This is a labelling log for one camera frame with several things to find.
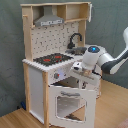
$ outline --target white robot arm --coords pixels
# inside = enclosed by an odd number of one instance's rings
[[[70,75],[75,76],[78,79],[80,79],[80,76],[86,78],[90,76],[90,78],[93,78],[93,76],[91,76],[91,71],[94,70],[96,64],[104,73],[115,74],[121,65],[128,59],[128,27],[124,30],[123,37],[126,43],[126,48],[117,58],[113,58],[103,47],[87,45],[87,50],[83,55],[82,62],[75,62],[73,64]]]

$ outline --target wooden side panel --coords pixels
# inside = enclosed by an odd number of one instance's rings
[[[57,16],[66,20],[66,11],[67,5],[58,5],[57,6]]]
[[[49,128],[49,87],[48,72],[43,72],[44,127]]]
[[[25,45],[25,57],[32,61],[32,45],[31,45],[31,28],[32,28],[32,8],[22,8],[23,17],[23,31],[24,31],[24,45]]]
[[[78,46],[84,47],[85,46],[85,31],[86,31],[86,21],[79,22],[79,33],[82,35],[82,41],[78,42]]]
[[[26,94],[26,111],[30,111],[30,89],[29,89],[29,74],[28,65],[23,63],[24,67],[24,81],[25,81],[25,94]]]
[[[80,5],[80,12],[79,12],[80,18],[86,18],[86,19],[88,18],[88,11],[89,11],[88,8],[89,8],[89,6],[87,3]]]

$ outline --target wooden play kitchen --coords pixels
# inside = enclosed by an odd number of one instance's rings
[[[94,128],[96,95],[100,79],[91,85],[69,75],[84,54],[90,2],[22,4],[25,56],[26,109],[45,128]],[[69,54],[73,42],[81,52]],[[83,118],[73,112],[84,107]]]

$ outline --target burner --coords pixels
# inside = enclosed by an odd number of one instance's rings
[[[43,61],[45,61],[45,62],[49,62],[49,61],[51,61],[50,59],[44,59]]]
[[[60,53],[54,53],[54,54],[47,55],[44,57],[36,58],[33,61],[43,64],[44,66],[50,66],[50,65],[58,64],[60,62],[67,61],[70,59],[73,59],[73,57],[63,55]]]
[[[62,56],[55,56],[55,58],[56,58],[56,59],[60,59],[60,58],[62,58]]]

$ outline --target wooden shelf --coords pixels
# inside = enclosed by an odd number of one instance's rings
[[[87,20],[87,18],[69,19],[69,20],[66,20],[65,23],[82,21],[82,20]]]

